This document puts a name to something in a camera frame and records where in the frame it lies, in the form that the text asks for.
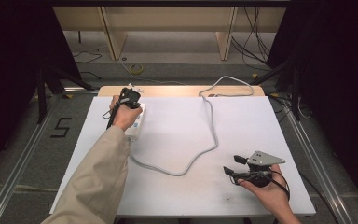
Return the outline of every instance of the floor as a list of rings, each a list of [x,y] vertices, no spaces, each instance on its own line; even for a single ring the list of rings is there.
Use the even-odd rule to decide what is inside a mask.
[[[246,59],[244,65],[242,55],[234,48],[230,49],[227,61],[221,61],[217,43],[213,33],[130,33],[120,60],[112,61],[107,50],[103,33],[82,32],[79,43],[77,32],[65,32],[71,51],[74,53],[83,80],[93,86],[127,85],[129,82],[143,85],[163,85],[161,82],[176,81],[186,84],[212,85],[222,75],[230,75],[245,81],[252,81],[254,75],[262,76],[266,69],[256,60]],[[247,34],[234,34],[242,44]],[[270,48],[274,34],[262,34],[264,43]],[[250,39],[247,48],[261,57],[255,38]],[[142,64],[144,72],[138,77],[131,76],[123,68],[131,64]],[[276,77],[263,83],[265,92],[273,92]],[[64,81],[67,88],[76,86]],[[20,173],[20,180],[4,204],[0,223],[37,223],[48,216],[49,208],[54,200],[58,186],[61,183],[66,165],[71,158],[74,145],[87,115],[88,107],[95,93],[83,91],[71,92],[64,97],[49,95],[48,106],[51,112],[45,127],[38,127],[37,99],[34,98],[24,113],[17,131],[14,132],[7,144],[7,149],[0,155],[0,190],[10,178],[16,162],[23,151],[32,147],[25,168]],[[295,122],[284,107],[271,100],[277,111],[286,142],[292,152],[298,170],[313,183],[323,196],[330,197],[328,192],[333,188],[333,201],[330,204],[342,203],[342,209],[334,209],[347,214],[337,214],[341,223],[358,223],[358,190],[351,182],[344,167],[335,157],[314,117],[306,119],[309,110],[303,110],[300,122]],[[64,138],[51,138],[60,134],[55,129],[61,118],[71,118],[62,121],[62,125],[70,127]],[[36,146],[29,146],[29,140],[34,139],[36,130],[41,131],[37,137]],[[303,142],[298,135],[306,135],[309,142]],[[318,164],[310,162],[315,155]],[[321,177],[327,178],[327,186]],[[303,223],[334,223],[327,206],[323,203],[317,191],[305,181],[307,190],[317,210],[312,217],[302,217]],[[272,223],[273,217],[251,217],[252,223]],[[174,223],[172,219],[129,219],[127,223]],[[242,219],[193,219],[192,223],[243,223]]]

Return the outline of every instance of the white table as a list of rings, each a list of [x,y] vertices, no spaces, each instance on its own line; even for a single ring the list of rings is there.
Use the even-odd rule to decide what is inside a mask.
[[[269,99],[209,99],[214,107],[219,146],[198,158],[190,171],[180,177],[146,170],[129,159],[117,217],[270,216],[252,193],[231,184],[223,171],[223,166],[247,171],[247,166],[236,163],[233,156],[250,157],[256,150],[286,160],[281,169],[290,185],[294,213],[315,214]],[[102,114],[110,100],[111,97],[94,98],[58,195],[104,131],[107,120]],[[131,154],[138,160],[180,172],[197,153],[213,145],[209,110],[200,97],[142,97],[140,102],[146,103],[144,126],[138,141],[131,145]]]

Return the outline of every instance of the white cable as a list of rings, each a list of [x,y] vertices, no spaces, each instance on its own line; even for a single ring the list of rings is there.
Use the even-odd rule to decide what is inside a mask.
[[[310,116],[312,115],[312,111],[310,111],[310,113],[309,113],[307,116],[305,116],[305,115],[302,113],[301,109],[300,109],[300,102],[301,102],[301,97],[298,97],[298,104],[297,104],[298,111],[300,112],[301,116],[302,116],[304,119],[309,119]]]
[[[250,95],[253,95],[254,92],[255,92],[254,89],[253,89],[253,87],[252,87],[251,85],[249,85],[248,83],[246,83],[246,82],[244,82],[244,81],[241,81],[241,80],[239,80],[239,79],[236,79],[236,78],[234,78],[234,77],[228,77],[228,76],[220,77],[220,79],[217,80],[217,81],[212,85],[211,88],[209,88],[209,89],[207,89],[207,90],[205,90],[205,91],[200,91],[200,92],[199,92],[199,96],[202,97],[203,101],[204,101],[205,103],[207,103],[207,104],[209,105],[210,109],[211,109],[211,133],[212,133],[213,140],[214,140],[214,145],[213,145],[213,147],[210,147],[210,148],[208,148],[208,149],[206,149],[206,150],[201,151],[200,153],[198,153],[198,154],[190,161],[190,163],[187,165],[187,167],[185,168],[185,170],[182,171],[182,172],[180,172],[180,173],[172,173],[172,172],[167,171],[167,170],[165,170],[165,169],[163,169],[163,168],[160,168],[160,167],[157,167],[157,166],[154,166],[154,165],[150,165],[150,164],[143,163],[143,162],[141,162],[141,161],[138,161],[138,160],[137,160],[136,158],[134,158],[131,154],[130,154],[130,158],[131,158],[137,165],[139,165],[139,166],[141,166],[141,167],[143,167],[143,168],[145,168],[145,169],[149,169],[149,170],[153,170],[153,171],[156,171],[156,172],[160,172],[160,173],[163,173],[163,174],[165,174],[165,175],[183,176],[183,175],[187,174],[187,172],[189,171],[189,169],[191,168],[191,166],[194,164],[194,162],[196,161],[196,159],[197,159],[198,157],[200,157],[201,155],[203,155],[203,154],[205,154],[205,153],[207,153],[207,152],[210,152],[210,151],[216,149],[216,148],[219,146],[219,140],[218,140],[218,138],[217,138],[216,130],[215,130],[215,128],[214,128],[213,105],[212,105],[212,103],[211,103],[209,100],[207,100],[207,99],[205,98],[205,96],[202,95],[202,93],[203,93],[203,92],[206,92],[206,91],[208,91],[208,90],[211,90],[211,89],[212,89],[214,86],[216,86],[217,83],[219,83],[220,80],[222,80],[223,78],[231,78],[231,79],[233,79],[233,80],[239,81],[240,83],[242,83],[242,84],[244,84],[244,85],[250,87],[252,91],[251,91],[250,94],[244,94],[244,95],[243,95],[243,94],[242,94],[242,95],[224,95],[224,94],[217,94],[217,96],[250,96]]]
[[[209,90],[213,89],[217,85],[217,83],[219,83],[223,78],[230,78],[230,79],[233,79],[235,81],[238,81],[238,82],[248,86],[251,89],[251,93],[249,93],[249,94],[235,94],[235,95],[216,94],[215,96],[251,96],[251,95],[255,94],[255,90],[247,82],[244,82],[242,80],[236,79],[235,77],[223,76],[223,77],[220,77],[219,80],[217,80],[210,88],[206,89],[205,91],[200,91],[199,96],[202,96],[203,92],[206,92],[206,91],[209,91]]]

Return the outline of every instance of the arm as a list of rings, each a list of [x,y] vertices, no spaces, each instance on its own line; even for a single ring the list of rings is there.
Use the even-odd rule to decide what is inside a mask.
[[[128,172],[130,147],[124,131],[141,112],[125,105],[119,108],[113,126],[79,164],[54,213],[43,223],[113,223]]]
[[[279,165],[272,165],[271,170],[278,173],[282,173]],[[275,173],[272,173],[272,178],[280,183],[282,186],[285,186],[283,178]],[[290,204],[287,200],[286,193],[280,189],[274,183],[269,183],[264,188],[259,188],[253,185],[249,181],[240,180],[241,186],[251,191],[258,200],[263,204],[263,206],[275,216],[280,223],[290,223],[297,224],[300,223],[298,218],[293,214]]]

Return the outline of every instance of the jacket sleeve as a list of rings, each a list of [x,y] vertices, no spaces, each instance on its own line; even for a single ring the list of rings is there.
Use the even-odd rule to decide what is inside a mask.
[[[54,213],[43,223],[113,223],[129,154],[124,132],[115,126],[106,130],[75,170]]]

